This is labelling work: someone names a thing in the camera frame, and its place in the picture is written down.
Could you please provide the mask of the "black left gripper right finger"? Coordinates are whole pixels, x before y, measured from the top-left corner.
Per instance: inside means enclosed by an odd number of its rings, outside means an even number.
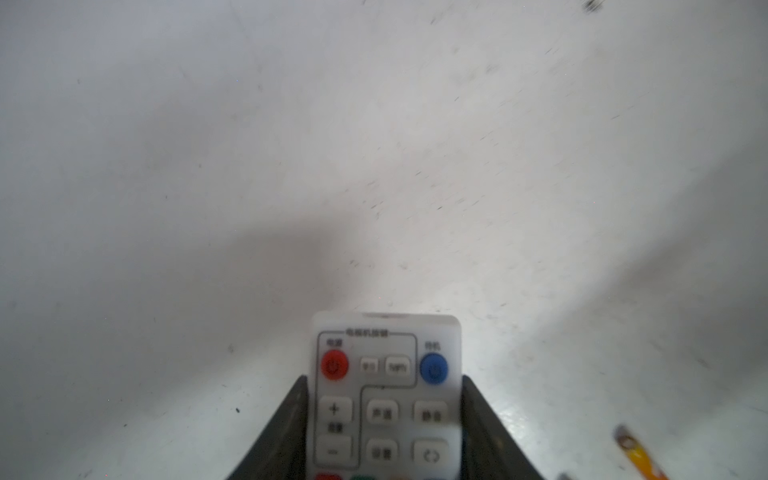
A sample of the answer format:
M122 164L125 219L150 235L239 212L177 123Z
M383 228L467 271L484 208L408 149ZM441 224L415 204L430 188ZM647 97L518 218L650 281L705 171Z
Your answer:
M543 480L479 388L462 379L462 480Z

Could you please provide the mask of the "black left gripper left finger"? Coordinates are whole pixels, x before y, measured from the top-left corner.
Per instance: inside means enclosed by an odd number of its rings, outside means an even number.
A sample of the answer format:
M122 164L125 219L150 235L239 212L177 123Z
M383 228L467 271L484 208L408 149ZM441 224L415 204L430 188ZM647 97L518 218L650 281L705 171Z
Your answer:
M228 479L305 479L308 405L308 379L301 375Z

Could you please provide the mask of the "white remote control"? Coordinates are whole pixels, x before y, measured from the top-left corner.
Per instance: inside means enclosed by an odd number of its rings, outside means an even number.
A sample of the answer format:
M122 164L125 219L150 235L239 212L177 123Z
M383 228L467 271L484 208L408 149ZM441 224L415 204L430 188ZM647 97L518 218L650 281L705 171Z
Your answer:
M450 315L315 314L307 478L460 478L461 340Z

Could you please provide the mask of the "orange AAA battery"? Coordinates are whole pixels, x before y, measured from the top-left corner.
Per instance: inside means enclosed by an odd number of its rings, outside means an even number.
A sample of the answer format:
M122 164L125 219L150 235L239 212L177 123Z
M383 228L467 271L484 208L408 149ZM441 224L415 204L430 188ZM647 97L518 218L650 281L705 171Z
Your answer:
M668 480L645 446L623 424L614 430L614 440L626 458L645 480Z

